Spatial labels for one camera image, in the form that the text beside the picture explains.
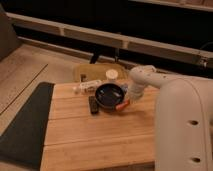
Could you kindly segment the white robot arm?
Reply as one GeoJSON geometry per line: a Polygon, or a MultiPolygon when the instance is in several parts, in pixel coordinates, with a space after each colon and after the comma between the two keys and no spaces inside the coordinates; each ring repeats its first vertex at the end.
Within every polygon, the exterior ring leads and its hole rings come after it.
{"type": "Polygon", "coordinates": [[[213,171],[213,79],[158,73],[150,65],[130,70],[130,97],[151,85],[155,103],[155,171],[213,171]]]}

